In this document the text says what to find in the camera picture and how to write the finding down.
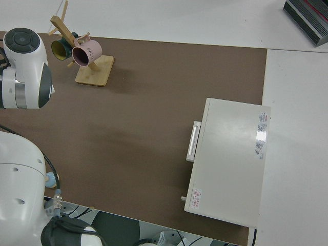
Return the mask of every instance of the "dark green mug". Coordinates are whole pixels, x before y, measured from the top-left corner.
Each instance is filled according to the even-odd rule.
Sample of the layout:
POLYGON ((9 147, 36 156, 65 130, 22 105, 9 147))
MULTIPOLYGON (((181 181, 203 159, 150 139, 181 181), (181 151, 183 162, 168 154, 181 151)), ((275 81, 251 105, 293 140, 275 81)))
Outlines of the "dark green mug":
MULTIPOLYGON (((72 32, 74 38, 77 38, 78 35, 75 32, 72 32)), ((63 37, 60 40, 55 40, 51 44, 52 53, 59 60, 65 60, 72 56, 72 46, 67 42, 63 37)))

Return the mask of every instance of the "white table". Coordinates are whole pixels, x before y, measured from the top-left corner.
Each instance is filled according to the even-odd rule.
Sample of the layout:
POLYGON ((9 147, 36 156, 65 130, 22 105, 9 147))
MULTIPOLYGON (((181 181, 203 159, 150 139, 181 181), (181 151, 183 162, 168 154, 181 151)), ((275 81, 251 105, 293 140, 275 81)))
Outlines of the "white table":
POLYGON ((328 54, 269 50, 271 106, 257 245, 327 245, 328 54))
MULTIPOLYGON (((65 24, 79 35, 328 52, 283 11, 284 0, 69 0, 65 24)), ((11 0, 0 30, 50 30, 62 0, 11 0)), ((61 15, 63 4, 58 12, 61 15)))

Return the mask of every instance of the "black cable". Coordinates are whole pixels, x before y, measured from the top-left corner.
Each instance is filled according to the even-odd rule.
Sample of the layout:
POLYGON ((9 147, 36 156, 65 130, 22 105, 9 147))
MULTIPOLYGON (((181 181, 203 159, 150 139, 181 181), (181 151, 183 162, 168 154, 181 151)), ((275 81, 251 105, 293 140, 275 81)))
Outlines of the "black cable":
POLYGON ((255 229, 255 230, 254 230, 254 237, 253 237, 252 246, 255 245, 255 241, 256 241, 256 233, 257 233, 257 230, 255 229))
POLYGON ((189 246, 190 245, 193 245, 195 242, 197 242, 198 240, 200 240, 200 239, 202 239, 203 237, 199 237, 199 238, 197 238, 195 241, 193 241, 191 244, 189 244, 189 246))
POLYGON ((56 227, 60 227, 64 229, 67 232, 72 232, 72 233, 79 233, 79 234, 87 234, 87 235, 94 235, 97 236, 103 246, 107 246, 105 239, 98 233, 98 232, 93 232, 93 231, 86 231, 84 227, 80 227, 76 224, 70 223, 67 220, 63 220, 64 217, 59 218, 59 217, 53 217, 50 222, 47 224, 47 227, 50 227, 50 229, 53 231, 56 227))
POLYGON ((73 217, 73 219, 80 218, 82 215, 85 215, 92 211, 92 210, 89 210, 89 211, 88 210, 89 210, 89 208, 85 209, 81 214, 77 215, 76 217, 73 217))
POLYGON ((73 210, 71 213, 69 213, 67 216, 69 216, 69 215, 71 215, 72 213, 74 213, 74 212, 78 209, 78 207, 80 207, 80 205, 77 205, 76 208, 74 208, 74 210, 73 210))
MULTIPOLYGON (((4 129, 5 131, 10 132, 10 133, 12 133, 12 134, 15 134, 15 135, 18 135, 18 136, 23 137, 23 136, 20 135, 19 133, 15 132, 15 131, 11 130, 10 128, 5 127, 5 126, 3 126, 3 125, 1 125, 1 124, 0 124, 0 128, 4 129)), ((52 172, 53 172, 53 174, 54 174, 54 176, 55 176, 57 189, 60 190, 60 182, 59 182, 59 179, 58 179, 58 175, 57 175, 56 169, 55 169, 55 167, 53 166, 53 164, 51 163, 50 159, 46 156, 46 154, 43 153, 43 152, 42 152, 42 154, 43 154, 43 157, 45 158, 46 162, 47 162, 48 165, 50 166, 50 168, 51 168, 51 170, 52 170, 52 172)))
POLYGON ((179 234, 179 237, 180 237, 180 239, 181 239, 181 242, 182 242, 183 246, 186 246, 185 243, 184 243, 184 241, 183 241, 183 239, 182 239, 182 237, 181 237, 181 234, 179 233, 179 231, 177 231, 177 232, 178 232, 178 234, 179 234))

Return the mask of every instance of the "mug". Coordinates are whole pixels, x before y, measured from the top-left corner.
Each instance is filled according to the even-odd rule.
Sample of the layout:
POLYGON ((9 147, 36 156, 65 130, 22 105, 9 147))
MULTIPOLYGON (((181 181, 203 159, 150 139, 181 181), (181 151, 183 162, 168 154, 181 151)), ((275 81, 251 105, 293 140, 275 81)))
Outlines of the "mug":
POLYGON ((82 67, 89 65, 90 63, 101 57, 103 51, 100 44, 96 40, 91 40, 86 34, 74 40, 75 47, 72 50, 73 59, 77 64, 82 67), (86 38, 86 41, 82 44, 78 43, 81 38, 86 38))
MULTIPOLYGON (((77 34, 75 32, 72 32, 72 35, 74 38, 77 38, 77 34)), ((70 44, 66 41, 66 39, 61 38, 60 40, 55 40, 51 44, 51 50, 54 56, 56 56, 59 60, 65 60, 72 56, 72 47, 70 44)))

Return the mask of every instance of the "wooden base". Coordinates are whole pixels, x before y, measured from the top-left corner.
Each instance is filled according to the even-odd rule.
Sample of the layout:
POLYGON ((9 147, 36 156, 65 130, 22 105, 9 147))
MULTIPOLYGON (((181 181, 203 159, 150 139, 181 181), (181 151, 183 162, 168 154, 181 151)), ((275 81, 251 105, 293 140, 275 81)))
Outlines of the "wooden base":
POLYGON ((97 64, 100 71, 93 71, 89 67, 80 67, 75 81, 85 85, 105 86, 114 63, 114 57, 102 55, 94 63, 97 64))

